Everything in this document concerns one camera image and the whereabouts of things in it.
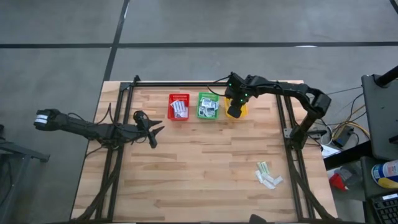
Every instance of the wooden table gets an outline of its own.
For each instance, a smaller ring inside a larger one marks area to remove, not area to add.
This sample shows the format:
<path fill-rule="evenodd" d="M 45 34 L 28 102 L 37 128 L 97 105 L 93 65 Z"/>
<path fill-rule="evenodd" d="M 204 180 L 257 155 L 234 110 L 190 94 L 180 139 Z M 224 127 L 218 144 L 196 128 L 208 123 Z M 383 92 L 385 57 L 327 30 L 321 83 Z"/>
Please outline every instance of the wooden table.
<path fill-rule="evenodd" d="M 105 115 L 109 103 L 114 111 L 119 84 L 104 82 L 96 121 Z M 227 118 L 221 97 L 219 117 L 213 121 L 196 117 L 201 91 L 208 92 L 205 87 L 134 88 L 129 122 L 134 122 L 135 110 L 143 110 L 150 119 L 162 120 L 165 129 L 156 136 L 155 149 L 147 141 L 126 145 L 114 221 L 248 222 L 253 213 L 269 222 L 297 221 L 275 96 L 251 98 L 249 114 L 240 119 Z M 213 91 L 223 93 L 224 88 L 214 87 Z M 188 121 L 167 119 L 171 93 L 190 94 Z M 306 111 L 297 100 L 292 99 L 292 103 L 300 122 Z M 99 146 L 90 142 L 88 152 Z M 312 192 L 336 217 L 319 147 L 306 146 L 303 156 Z M 72 218 L 83 213 L 98 193 L 105 157 L 103 149 L 86 159 Z M 283 177 L 276 189 L 269 190 L 256 179 L 259 161 L 267 162 L 271 176 Z"/>

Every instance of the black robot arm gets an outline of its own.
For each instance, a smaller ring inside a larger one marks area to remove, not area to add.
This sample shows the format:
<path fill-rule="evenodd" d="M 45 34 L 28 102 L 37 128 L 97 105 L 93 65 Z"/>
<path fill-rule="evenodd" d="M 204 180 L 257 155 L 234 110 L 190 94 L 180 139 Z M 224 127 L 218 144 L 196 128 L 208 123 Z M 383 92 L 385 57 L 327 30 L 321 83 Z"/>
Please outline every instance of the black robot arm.
<path fill-rule="evenodd" d="M 149 129 L 161 123 L 161 121 L 152 121 L 143 111 L 134 113 L 133 124 L 96 124 L 87 122 L 83 119 L 72 118 L 56 109 L 38 110 L 34 122 L 36 129 L 41 131 L 62 130 L 78 134 L 89 140 L 97 140 L 104 146 L 117 147 L 127 142 L 133 142 L 140 138 L 147 137 L 151 148 L 155 148 L 157 141 L 155 136 L 163 127 L 149 131 Z"/>
<path fill-rule="evenodd" d="M 291 96 L 299 100 L 303 108 L 308 112 L 300 125 L 290 132 L 289 143 L 294 149 L 302 149 L 308 138 L 307 131 L 317 119 L 324 117 L 329 108 L 331 99 L 322 91 L 310 88 L 306 84 L 293 84 L 287 82 L 272 82 L 259 76 L 248 75 L 242 79 L 236 73 L 231 72 L 227 81 L 225 97 L 232 99 L 228 108 L 228 114 L 238 118 L 241 108 L 250 97 L 271 93 L 275 95 Z"/>

